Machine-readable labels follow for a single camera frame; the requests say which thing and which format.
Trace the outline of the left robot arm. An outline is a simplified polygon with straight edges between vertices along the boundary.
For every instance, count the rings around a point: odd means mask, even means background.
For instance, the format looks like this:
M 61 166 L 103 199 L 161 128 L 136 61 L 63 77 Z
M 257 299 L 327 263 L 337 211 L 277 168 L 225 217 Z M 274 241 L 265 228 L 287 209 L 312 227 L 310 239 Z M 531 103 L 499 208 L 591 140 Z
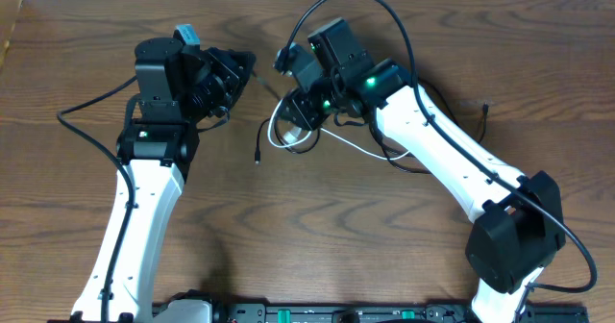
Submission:
M 135 48 L 139 93 L 129 99 L 116 151 L 110 221 L 72 322 L 151 322 L 153 287 L 170 215 L 183 193 L 206 117 L 219 124 L 247 85 L 249 51 L 203 49 L 196 39 L 156 37 Z

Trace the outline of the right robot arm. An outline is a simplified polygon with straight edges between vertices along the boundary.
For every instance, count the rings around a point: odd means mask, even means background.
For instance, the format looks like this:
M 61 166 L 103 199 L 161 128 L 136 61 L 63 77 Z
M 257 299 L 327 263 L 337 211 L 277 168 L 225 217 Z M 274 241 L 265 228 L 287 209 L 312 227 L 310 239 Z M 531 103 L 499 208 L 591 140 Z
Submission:
M 374 62 L 342 18 L 290 43 L 275 67 L 297 86 L 277 115 L 312 132 L 336 112 L 363 118 L 376 139 L 401 145 L 446 188 L 473 227 L 465 256 L 480 278 L 471 310 L 481 322 L 512 322 L 565 245 L 560 190 L 545 172 L 527 177 L 465 134 L 432 102 L 412 71 Z

